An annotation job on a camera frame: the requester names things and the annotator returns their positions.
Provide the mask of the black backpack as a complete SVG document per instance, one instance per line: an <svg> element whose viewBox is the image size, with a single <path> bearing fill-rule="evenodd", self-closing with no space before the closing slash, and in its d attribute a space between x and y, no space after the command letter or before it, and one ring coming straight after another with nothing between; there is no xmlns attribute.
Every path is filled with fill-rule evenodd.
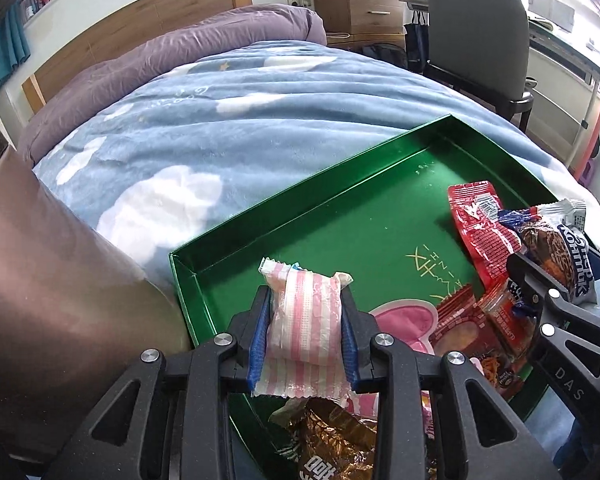
<svg viewBox="0 0 600 480"><path fill-rule="evenodd" d="M396 67L408 69L407 54L406 51L395 44L385 44L384 42L378 42L377 44L369 44L368 46L362 47L362 55L374 60L389 63Z"/></svg>

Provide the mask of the wooden headboard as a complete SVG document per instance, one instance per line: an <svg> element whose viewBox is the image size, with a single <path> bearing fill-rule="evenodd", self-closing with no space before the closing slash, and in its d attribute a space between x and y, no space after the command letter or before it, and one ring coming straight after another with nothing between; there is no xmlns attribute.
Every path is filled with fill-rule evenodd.
<svg viewBox="0 0 600 480"><path fill-rule="evenodd" d="M46 103L82 70L117 58L152 38L249 6L252 0L136 0L81 32L21 85L31 110Z"/></svg>

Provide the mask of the small red orange candy bar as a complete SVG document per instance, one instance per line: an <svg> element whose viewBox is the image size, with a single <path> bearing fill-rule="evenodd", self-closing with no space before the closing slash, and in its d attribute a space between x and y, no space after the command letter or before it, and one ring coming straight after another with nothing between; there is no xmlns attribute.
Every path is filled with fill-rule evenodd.
<svg viewBox="0 0 600 480"><path fill-rule="evenodd" d="M515 297L509 289L508 279L501 280L478 301L502 344L513 359L521 358L529 348L535 324L531 318L516 315Z"/></svg>

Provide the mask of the wooden drawer cabinet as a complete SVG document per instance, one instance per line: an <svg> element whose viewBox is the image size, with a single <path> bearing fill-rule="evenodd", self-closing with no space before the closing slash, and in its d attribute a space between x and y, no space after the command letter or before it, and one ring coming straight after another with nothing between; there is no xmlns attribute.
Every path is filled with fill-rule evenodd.
<svg viewBox="0 0 600 480"><path fill-rule="evenodd" d="M372 44L405 47L401 0L313 0L329 47L362 49Z"/></svg>

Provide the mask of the green tray box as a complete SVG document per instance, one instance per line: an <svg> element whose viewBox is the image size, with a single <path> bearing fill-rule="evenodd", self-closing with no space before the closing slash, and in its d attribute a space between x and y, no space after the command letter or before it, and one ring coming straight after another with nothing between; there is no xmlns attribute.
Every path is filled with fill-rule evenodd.
<svg viewBox="0 0 600 480"><path fill-rule="evenodd" d="M361 311L439 291L475 270L457 239L446 191L491 182L508 206L553 194L486 136L453 117L396 136L244 211L174 252L171 266L195 351L188 370L181 475L233 477L227 399L230 320L251 307L264 257L352 275ZM379 427L374 475L426 474L420 395L434 401L441 477L554 479L557 470L508 404L464 356L436 358L382 332L372 339Z"/></svg>

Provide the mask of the large red white snack pouch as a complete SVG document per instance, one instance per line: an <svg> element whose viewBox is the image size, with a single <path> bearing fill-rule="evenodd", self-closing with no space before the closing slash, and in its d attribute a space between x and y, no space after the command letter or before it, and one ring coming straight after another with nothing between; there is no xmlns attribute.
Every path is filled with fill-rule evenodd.
<svg viewBox="0 0 600 480"><path fill-rule="evenodd" d="M498 221L502 203L489 181L452 185L448 201L460 239L486 290L506 278L506 261L521 250L518 235Z"/></svg>

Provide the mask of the brown nutritious snack bag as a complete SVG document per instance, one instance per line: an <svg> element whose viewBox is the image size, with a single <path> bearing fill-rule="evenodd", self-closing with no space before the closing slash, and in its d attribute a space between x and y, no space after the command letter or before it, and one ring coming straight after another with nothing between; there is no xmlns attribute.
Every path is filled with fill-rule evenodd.
<svg viewBox="0 0 600 480"><path fill-rule="evenodd" d="M300 479L370 479L374 473L377 422L327 399L290 399L269 422L287 430L291 442L279 454L297 464Z"/></svg>

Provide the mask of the blue white chip snack bag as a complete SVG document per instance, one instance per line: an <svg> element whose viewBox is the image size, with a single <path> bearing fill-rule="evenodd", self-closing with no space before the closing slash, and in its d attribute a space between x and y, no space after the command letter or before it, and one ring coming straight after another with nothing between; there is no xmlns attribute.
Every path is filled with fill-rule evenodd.
<svg viewBox="0 0 600 480"><path fill-rule="evenodd" d="M565 286L573 304L597 301L585 219L585 201L569 198L498 212L498 222L518 234L524 254Z"/></svg>

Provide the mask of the pink striped candy packet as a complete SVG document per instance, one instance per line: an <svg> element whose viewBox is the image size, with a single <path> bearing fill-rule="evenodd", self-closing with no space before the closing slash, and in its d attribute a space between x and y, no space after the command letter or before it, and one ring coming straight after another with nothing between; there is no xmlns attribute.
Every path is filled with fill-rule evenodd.
<svg viewBox="0 0 600 480"><path fill-rule="evenodd" d="M341 292L352 276L325 276L271 258L262 259L259 272L272 289L272 300L254 393L345 404L351 386L342 360Z"/></svg>

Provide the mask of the pink cartoon shaped packet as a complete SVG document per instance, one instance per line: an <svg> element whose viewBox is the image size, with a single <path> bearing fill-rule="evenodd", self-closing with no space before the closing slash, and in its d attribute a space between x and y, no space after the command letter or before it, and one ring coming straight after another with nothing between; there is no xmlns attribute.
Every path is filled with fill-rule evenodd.
<svg viewBox="0 0 600 480"><path fill-rule="evenodd" d="M392 300L371 310L370 314L382 332L400 339L414 351L434 355L429 337L438 325L438 312L429 302L418 299ZM352 392L346 410L355 416L376 420L378 406L378 393Z"/></svg>

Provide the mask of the blue cloud blanket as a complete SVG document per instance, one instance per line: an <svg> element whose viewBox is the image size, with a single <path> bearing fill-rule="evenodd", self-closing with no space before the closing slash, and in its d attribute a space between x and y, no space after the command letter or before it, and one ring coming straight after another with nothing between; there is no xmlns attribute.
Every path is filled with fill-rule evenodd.
<svg viewBox="0 0 600 480"><path fill-rule="evenodd" d="M559 198L600 204L553 156L478 103L396 66L285 40L210 55L160 75L74 127L35 165L73 213L173 283L169 252L312 174L452 115Z"/></svg>

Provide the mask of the teal curtain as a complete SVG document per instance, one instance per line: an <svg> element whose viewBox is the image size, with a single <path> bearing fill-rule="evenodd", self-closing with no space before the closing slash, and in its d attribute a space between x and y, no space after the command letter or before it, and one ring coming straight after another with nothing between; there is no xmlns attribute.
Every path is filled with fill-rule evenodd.
<svg viewBox="0 0 600 480"><path fill-rule="evenodd" d="M0 89L31 52L24 34L20 6L12 4L0 21Z"/></svg>

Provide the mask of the purple duvet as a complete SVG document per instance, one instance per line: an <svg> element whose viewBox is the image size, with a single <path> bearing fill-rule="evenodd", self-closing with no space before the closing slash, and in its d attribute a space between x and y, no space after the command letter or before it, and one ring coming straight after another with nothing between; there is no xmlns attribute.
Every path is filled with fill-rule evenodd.
<svg viewBox="0 0 600 480"><path fill-rule="evenodd" d="M261 4L213 15L81 70L33 116L17 152L34 167L74 129L151 79L209 55L272 40L327 44L323 20L302 6Z"/></svg>

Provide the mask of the dark red noodle snack packet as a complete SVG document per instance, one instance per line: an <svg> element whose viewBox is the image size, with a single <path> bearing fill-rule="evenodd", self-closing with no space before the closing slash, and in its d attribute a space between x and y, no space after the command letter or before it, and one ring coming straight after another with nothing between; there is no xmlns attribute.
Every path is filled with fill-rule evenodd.
<svg viewBox="0 0 600 480"><path fill-rule="evenodd" d="M459 351L476 358L484 377L506 400L521 389L524 381L469 284L447 296L437 306L437 314L437 327L429 336L437 356Z"/></svg>

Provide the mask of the wall power socket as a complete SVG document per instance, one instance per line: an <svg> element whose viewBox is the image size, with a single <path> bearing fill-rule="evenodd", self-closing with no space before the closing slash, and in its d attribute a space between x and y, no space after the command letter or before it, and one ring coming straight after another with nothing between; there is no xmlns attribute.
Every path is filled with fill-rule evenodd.
<svg viewBox="0 0 600 480"><path fill-rule="evenodd" d="M307 9L313 8L312 0L287 0L287 3L290 6L301 6L302 8L307 8Z"/></svg>

